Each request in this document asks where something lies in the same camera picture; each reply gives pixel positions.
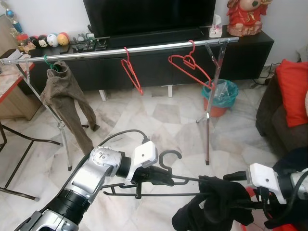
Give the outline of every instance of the white wall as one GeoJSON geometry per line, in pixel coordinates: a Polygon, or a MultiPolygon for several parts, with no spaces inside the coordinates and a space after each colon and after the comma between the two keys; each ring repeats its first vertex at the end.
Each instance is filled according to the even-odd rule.
{"type": "Polygon", "coordinates": [[[87,32],[90,24],[83,0],[6,0],[29,36],[87,32]]]}
{"type": "MultiPolygon", "coordinates": [[[[30,36],[59,32],[76,36],[87,31],[89,19],[83,0],[6,1],[30,36]]],[[[229,22],[227,2],[217,0],[215,8],[224,25],[229,22]]],[[[283,58],[297,61],[296,49],[308,43],[307,10],[308,0],[273,0],[268,7],[268,15],[262,17],[263,30],[275,40],[267,64],[280,62],[283,58]]]]}
{"type": "Polygon", "coordinates": [[[0,15],[3,15],[5,13],[5,9],[0,5],[0,15]]]}

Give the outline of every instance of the brown pants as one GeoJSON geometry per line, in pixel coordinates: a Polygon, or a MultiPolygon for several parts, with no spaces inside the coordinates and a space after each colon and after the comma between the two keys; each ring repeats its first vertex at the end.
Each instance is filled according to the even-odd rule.
{"type": "MultiPolygon", "coordinates": [[[[74,99],[71,97],[62,97],[60,100],[62,101],[62,106],[56,109],[59,117],[63,120],[68,129],[70,129],[70,131],[74,134],[77,143],[79,144],[84,155],[90,153],[93,149],[93,143],[81,125],[80,118],[75,108],[74,99]]],[[[89,104],[84,104],[80,101],[78,101],[78,103],[88,121],[93,121],[92,115],[94,112],[89,104]]]]}
{"type": "Polygon", "coordinates": [[[96,125],[94,111],[69,67],[63,61],[57,61],[55,65],[57,65],[59,71],[47,70],[46,87],[40,97],[44,104],[50,105],[56,110],[59,117],[74,134],[82,152],[88,154],[93,149],[93,143],[81,125],[74,100],[77,100],[91,129],[96,131],[100,126],[96,125]]]}

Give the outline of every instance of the red hanger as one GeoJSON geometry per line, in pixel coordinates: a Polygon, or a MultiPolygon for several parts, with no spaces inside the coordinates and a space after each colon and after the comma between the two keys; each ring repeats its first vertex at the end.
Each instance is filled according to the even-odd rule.
{"type": "Polygon", "coordinates": [[[194,50],[195,50],[195,43],[194,41],[192,40],[189,40],[189,42],[192,43],[193,45],[193,48],[192,48],[192,51],[189,52],[189,54],[185,55],[185,56],[181,56],[181,55],[177,55],[177,54],[174,54],[172,56],[169,56],[168,57],[168,61],[169,63],[171,63],[172,65],[174,65],[177,69],[179,69],[180,71],[184,72],[185,74],[187,74],[189,77],[193,78],[194,80],[196,80],[197,82],[201,83],[202,85],[206,86],[207,88],[209,89],[213,89],[214,88],[214,83],[211,83],[211,78],[210,76],[208,76],[208,74],[198,65],[196,64],[196,61],[194,60],[194,58],[192,57],[192,53],[194,53],[194,50]],[[172,59],[174,57],[177,57],[177,58],[181,58],[183,59],[183,62],[185,65],[187,65],[189,68],[191,68],[192,70],[195,70],[196,67],[207,77],[208,79],[208,84],[202,82],[201,80],[199,80],[198,78],[196,78],[195,76],[189,74],[187,71],[183,70],[181,67],[179,67],[178,65],[176,65],[172,59]]]}
{"type": "Polygon", "coordinates": [[[122,64],[124,70],[126,71],[128,77],[130,78],[130,80],[132,81],[132,83],[135,85],[137,91],[139,91],[139,93],[140,93],[141,95],[143,95],[143,91],[142,91],[142,89],[141,89],[141,85],[140,85],[140,83],[139,83],[139,81],[138,81],[138,78],[137,78],[137,76],[136,76],[136,74],[135,74],[135,72],[134,72],[134,69],[133,69],[133,67],[132,67],[132,65],[131,65],[131,63],[130,63],[130,60],[129,60],[129,52],[128,52],[128,50],[127,50],[126,47],[124,47],[124,49],[126,50],[127,60],[122,59],[122,60],[121,60],[121,64],[122,64]],[[135,77],[135,80],[136,80],[136,81],[133,80],[133,78],[131,77],[131,74],[130,74],[129,71],[126,69],[125,63],[126,63],[128,69],[129,69],[130,73],[132,73],[132,75],[135,77]]]}

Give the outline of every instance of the wooden table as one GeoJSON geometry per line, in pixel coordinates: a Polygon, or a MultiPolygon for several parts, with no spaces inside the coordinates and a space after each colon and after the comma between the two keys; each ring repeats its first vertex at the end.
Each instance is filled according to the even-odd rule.
{"type": "MultiPolygon", "coordinates": [[[[26,71],[26,64],[20,64],[26,71]]],[[[26,96],[18,87],[23,80],[17,68],[13,65],[1,67],[0,74],[0,119],[25,117],[30,120],[41,105],[36,96],[26,96]]]]}

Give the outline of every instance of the green hanger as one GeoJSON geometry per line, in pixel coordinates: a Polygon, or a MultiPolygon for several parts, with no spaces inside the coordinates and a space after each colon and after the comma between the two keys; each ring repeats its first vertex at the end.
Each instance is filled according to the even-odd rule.
{"type": "Polygon", "coordinates": [[[50,69],[59,71],[59,68],[57,66],[55,66],[55,65],[53,65],[53,64],[51,64],[47,61],[47,55],[46,54],[44,55],[44,60],[45,60],[45,63],[50,66],[50,69]]]}

